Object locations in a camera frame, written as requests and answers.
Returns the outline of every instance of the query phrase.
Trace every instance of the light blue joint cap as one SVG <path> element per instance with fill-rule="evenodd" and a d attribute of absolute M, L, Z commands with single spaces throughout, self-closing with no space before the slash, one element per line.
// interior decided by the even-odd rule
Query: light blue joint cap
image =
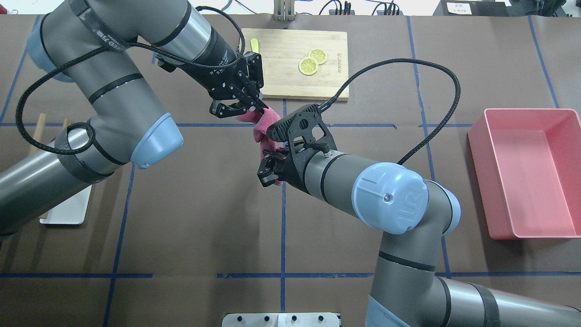
<path fill-rule="evenodd" d="M 131 161 L 140 169 L 146 169 L 179 149 L 184 138 L 169 113 L 161 116 L 139 141 Z"/>
<path fill-rule="evenodd" d="M 392 314 L 371 295 L 367 305 L 365 327 L 410 327 L 395 314 Z"/>
<path fill-rule="evenodd" d="M 430 182 L 434 183 L 435 185 L 438 185 L 446 193 L 446 196 L 448 196 L 448 200 L 450 200 L 450 205 L 452 206 L 452 221 L 450 222 L 450 226 L 448 227 L 448 229 L 446 229 L 446 231 L 443 234 L 444 236 L 446 236 L 450 234 L 456 228 L 456 226 L 458 226 L 458 223 L 460 223 L 460 214 L 461 214 L 460 202 L 458 201 L 454 193 L 448 191 L 442 185 L 434 182 L 433 180 L 431 180 Z"/>
<path fill-rule="evenodd" d="M 380 162 L 359 174 L 351 199 L 355 213 L 369 227 L 397 235 L 422 220 L 428 207 L 428 187 L 418 173 Z"/>
<path fill-rule="evenodd" d="M 50 73 L 56 69 L 56 66 L 54 63 L 52 63 L 51 59 L 48 57 L 48 54 L 46 54 L 46 51 L 44 51 L 40 36 L 40 27 L 41 24 L 37 24 L 34 27 L 33 32 L 29 35 L 28 40 L 26 41 L 26 48 L 34 64 L 45 72 Z M 73 82 L 72 78 L 66 76 L 63 73 L 58 73 L 53 78 L 65 83 Z"/>

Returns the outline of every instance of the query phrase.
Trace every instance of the wooden cutting board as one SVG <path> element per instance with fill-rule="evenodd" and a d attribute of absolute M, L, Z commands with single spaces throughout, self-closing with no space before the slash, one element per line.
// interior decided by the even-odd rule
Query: wooden cutting board
<path fill-rule="evenodd" d="M 347 61 L 347 32 L 242 29 L 246 39 L 259 42 L 264 73 L 261 92 L 271 99 L 327 100 L 349 78 Z M 327 62 L 319 65 L 317 73 L 305 76 L 299 71 L 299 61 L 313 48 L 328 54 Z M 347 101 L 349 87 L 339 96 Z"/>

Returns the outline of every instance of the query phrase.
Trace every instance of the blue tape line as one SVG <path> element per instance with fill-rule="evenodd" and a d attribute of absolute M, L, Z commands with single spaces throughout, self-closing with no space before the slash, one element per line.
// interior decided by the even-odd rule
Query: blue tape line
<path fill-rule="evenodd" d="M 368 278 L 371 272 L 364 273 L 287 273 L 287 278 Z"/>
<path fill-rule="evenodd" d="M 327 124 L 327 127 L 389 127 L 397 129 L 395 124 Z"/>
<path fill-rule="evenodd" d="M 281 312 L 286 311 L 286 182 L 282 182 L 282 221 L 281 221 Z"/>
<path fill-rule="evenodd" d="M 539 55 L 539 61 L 541 62 L 541 67 L 543 68 L 543 73 L 545 74 L 545 79 L 547 80 L 548 90 L 551 92 L 551 97 L 553 98 L 553 104 L 555 108 L 559 108 L 559 103 L 557 102 L 557 97 L 555 96 L 555 92 L 553 91 L 553 84 L 551 83 L 551 79 L 548 77 L 547 68 L 545 67 L 543 55 L 541 54 L 541 49 L 539 48 L 539 43 L 537 42 L 537 34 L 535 33 L 535 26 L 533 24 L 532 16 L 529 15 L 529 26 L 530 26 L 530 33 L 533 35 L 533 42 L 535 43 L 535 48 L 537 49 L 537 54 Z"/>
<path fill-rule="evenodd" d="M 108 279 L 110 273 L 0 273 L 0 278 L 73 278 L 73 279 Z M 152 273 L 124 273 L 117 275 L 124 279 L 150 279 Z"/>
<path fill-rule="evenodd" d="M 117 241 L 117 251 L 115 252 L 115 262 L 113 263 L 113 273 L 111 274 L 111 284 L 109 285 L 109 296 L 107 297 L 107 306 L 105 307 L 105 317 L 103 318 L 103 327 L 109 323 L 109 314 L 111 312 L 111 302 L 113 301 L 113 292 L 115 291 L 115 280 L 117 278 L 117 268 L 119 267 L 119 257 L 121 256 L 121 246 L 123 245 L 123 235 L 125 234 L 125 225 L 127 223 L 127 212 L 129 210 L 129 200 L 133 189 L 133 178 L 135 177 L 135 165 L 131 166 L 131 175 L 129 178 L 129 187 L 125 198 L 125 208 L 123 209 L 123 220 L 119 230 L 119 240 Z"/>
<path fill-rule="evenodd" d="M 451 272 L 451 277 L 581 277 L 581 272 L 571 271 L 509 271 L 509 272 Z"/>
<path fill-rule="evenodd" d="M 40 15 L 37 15 L 36 20 L 34 21 L 33 29 L 38 24 L 38 20 L 40 19 Z M 0 113 L 0 123 L 4 120 L 4 116 L 6 115 L 6 111 L 8 110 L 8 105 L 10 104 L 10 99 L 12 98 L 12 93 L 14 92 L 14 88 L 16 87 L 16 82 L 18 81 L 18 77 L 20 76 L 20 71 L 22 70 L 22 65 L 24 64 L 24 59 L 26 58 L 26 54 L 28 53 L 28 45 L 24 47 L 24 52 L 22 53 L 22 57 L 20 58 L 20 63 L 18 64 L 18 68 L 16 69 L 16 74 L 14 74 L 14 79 L 12 80 L 12 85 L 10 86 L 10 90 L 8 91 L 8 96 L 6 97 L 6 101 L 4 102 L 4 107 L 2 108 L 2 113 Z"/>
<path fill-rule="evenodd" d="M 285 278 L 368 278 L 371 272 L 285 273 Z M 217 273 L 216 278 L 281 278 L 280 273 Z"/>
<path fill-rule="evenodd" d="M 418 127 L 430 127 L 430 128 L 436 128 L 438 126 L 438 124 L 421 124 Z M 444 125 L 444 127 L 472 127 L 472 124 L 446 124 Z"/>
<path fill-rule="evenodd" d="M 254 127 L 254 124 L 177 123 L 178 127 Z"/>
<path fill-rule="evenodd" d="M 411 56 L 412 58 L 416 59 L 415 56 L 415 46 L 414 46 L 414 35 L 411 29 L 411 19 L 409 16 L 406 16 L 407 19 L 407 30 L 408 30 L 408 35 L 410 36 L 410 47 L 411 47 Z M 426 121 L 426 112 L 424 110 L 424 100 L 422 100 L 422 94 L 420 92 L 419 89 L 419 71 L 418 71 L 418 65 L 414 64 L 414 73 L 415 73 L 415 85 L 418 91 L 418 101 L 419 101 L 419 107 L 421 108 L 421 114 L 422 114 L 422 127 L 424 129 L 424 137 L 427 137 L 429 135 L 428 133 L 428 127 L 427 124 L 428 122 Z M 426 150 L 428 151 L 428 164 L 430 166 L 430 176 L 432 178 L 432 180 L 436 180 L 436 172 L 434 170 L 434 164 L 433 164 L 433 159 L 432 159 L 432 149 L 430 147 L 430 143 L 428 142 L 426 144 Z M 442 254 L 444 256 L 444 267 L 446 269 L 446 276 L 450 275 L 450 261 L 448 260 L 448 250 L 446 248 L 446 239 L 442 236 Z"/>
<path fill-rule="evenodd" d="M 217 273 L 216 278 L 280 278 L 280 273 Z"/>
<path fill-rule="evenodd" d="M 24 123 L 24 126 L 34 127 L 36 126 L 36 123 Z M 0 124 L 0 127 L 16 127 L 16 123 L 2 123 Z M 63 125 L 60 123 L 47 123 L 44 124 L 44 127 L 63 127 Z"/>
<path fill-rule="evenodd" d="M 446 270 L 446 278 L 450 276 L 450 261 L 448 260 L 448 248 L 446 247 L 446 237 L 442 236 L 442 255 L 444 256 L 444 269 Z"/>

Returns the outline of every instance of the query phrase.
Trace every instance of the ur logo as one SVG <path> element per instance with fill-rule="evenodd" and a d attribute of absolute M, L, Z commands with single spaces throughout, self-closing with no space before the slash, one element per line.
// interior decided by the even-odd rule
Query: ur logo
<path fill-rule="evenodd" d="M 397 217 L 408 221 L 414 221 L 418 211 L 418 206 L 422 200 L 423 196 L 420 192 L 407 189 L 406 200 L 404 202 L 403 208 L 399 209 L 397 212 Z"/>

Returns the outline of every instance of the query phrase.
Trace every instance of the robotic arm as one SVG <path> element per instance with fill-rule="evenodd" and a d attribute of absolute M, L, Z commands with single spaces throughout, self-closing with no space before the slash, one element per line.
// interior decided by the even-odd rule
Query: robotic arm
<path fill-rule="evenodd" d="M 266 108 L 260 55 L 237 54 L 187 0 L 64 1 L 34 29 L 28 49 L 47 72 L 102 47 L 109 50 L 55 76 L 77 83 L 94 107 L 97 114 L 88 123 L 95 139 L 79 154 L 38 151 L 0 174 L 0 241 L 127 162 L 145 169 L 180 148 L 178 127 L 124 51 L 146 47 L 136 43 L 138 36 L 166 54 L 159 55 L 163 69 L 178 67 L 208 91 L 213 115 Z M 78 149 L 89 132 L 74 124 L 50 146 Z"/>
<path fill-rule="evenodd" d="M 136 43 L 138 36 L 157 48 Z M 50 146 L 79 149 L 92 131 L 94 141 L 74 155 L 38 151 L 0 173 L 0 241 L 127 162 L 145 169 L 181 146 L 171 115 L 123 51 L 129 46 L 154 49 L 163 69 L 188 73 L 214 99 L 213 115 L 266 107 L 260 55 L 237 54 L 187 0 L 62 3 L 33 31 L 28 49 L 47 72 L 94 54 L 55 78 L 76 82 L 96 115 L 91 129 L 71 125 Z M 413 62 L 405 60 L 392 62 Z M 221 103 L 233 99 L 239 102 Z M 366 326 L 579 326 L 575 308 L 435 277 L 440 237 L 460 219 L 457 199 L 401 165 L 338 151 L 321 119 L 328 105 L 306 105 L 269 128 L 269 138 L 288 145 L 265 153 L 258 177 L 264 186 L 287 181 L 384 231 Z"/>
<path fill-rule="evenodd" d="M 275 179 L 383 230 L 366 327 L 579 326 L 577 308 L 435 276 L 440 238 L 460 221 L 454 194 L 401 165 L 337 151 L 321 119 L 306 105 L 270 126 L 288 146 L 265 153 L 263 186 Z M 312 130 L 322 128 L 320 139 Z"/>

